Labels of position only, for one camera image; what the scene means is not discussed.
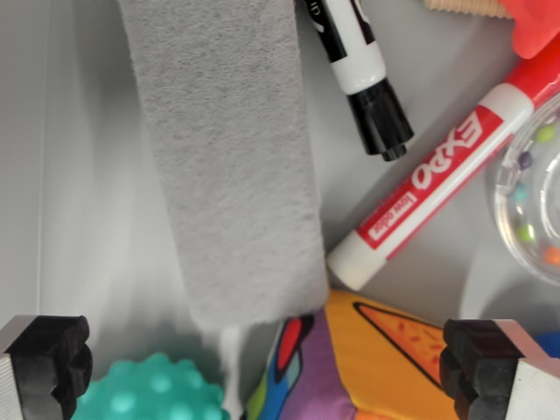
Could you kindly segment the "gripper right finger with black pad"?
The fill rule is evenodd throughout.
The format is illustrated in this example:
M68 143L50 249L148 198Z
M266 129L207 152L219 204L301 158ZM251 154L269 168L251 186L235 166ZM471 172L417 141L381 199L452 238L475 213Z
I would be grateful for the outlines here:
M558 419L559 333L512 319L449 319L439 369L460 419Z

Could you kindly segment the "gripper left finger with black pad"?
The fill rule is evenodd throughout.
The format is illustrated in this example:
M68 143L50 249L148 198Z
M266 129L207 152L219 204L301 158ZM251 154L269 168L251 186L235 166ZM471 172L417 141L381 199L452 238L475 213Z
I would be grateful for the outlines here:
M83 316L17 315L1 328L1 418L70 419L93 371Z

